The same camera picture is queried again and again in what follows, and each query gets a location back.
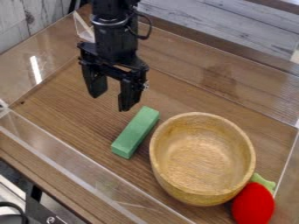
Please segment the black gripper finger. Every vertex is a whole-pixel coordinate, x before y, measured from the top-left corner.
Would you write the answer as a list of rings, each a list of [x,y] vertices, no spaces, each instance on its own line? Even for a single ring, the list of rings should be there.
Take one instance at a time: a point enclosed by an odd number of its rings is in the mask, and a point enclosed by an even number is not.
[[[83,65],[82,72],[90,95],[94,98],[101,97],[109,91],[107,76],[99,71],[97,66],[91,65]]]
[[[139,102],[143,93],[141,80],[123,79],[121,81],[121,94],[118,95],[119,111],[129,111]]]

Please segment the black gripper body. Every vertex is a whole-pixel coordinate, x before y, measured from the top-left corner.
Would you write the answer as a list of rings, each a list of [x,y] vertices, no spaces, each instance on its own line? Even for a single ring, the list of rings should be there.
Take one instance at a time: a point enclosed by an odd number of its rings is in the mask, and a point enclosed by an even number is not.
[[[141,80],[146,88],[149,65],[138,57],[138,40],[149,39],[138,31],[138,23],[94,24],[95,42],[81,42],[79,64],[98,67],[98,70],[119,82],[123,79]]]

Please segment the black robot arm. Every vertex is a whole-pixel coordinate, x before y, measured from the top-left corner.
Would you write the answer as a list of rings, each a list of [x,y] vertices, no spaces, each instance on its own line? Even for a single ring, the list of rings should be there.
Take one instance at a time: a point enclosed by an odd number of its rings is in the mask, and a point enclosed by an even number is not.
[[[79,42],[79,64],[89,93],[94,98],[109,91],[109,77],[121,82],[118,107],[129,111],[139,102],[146,89],[149,65],[138,57],[138,40],[149,39],[138,33],[137,10],[141,0],[91,0],[91,23],[95,42]]]

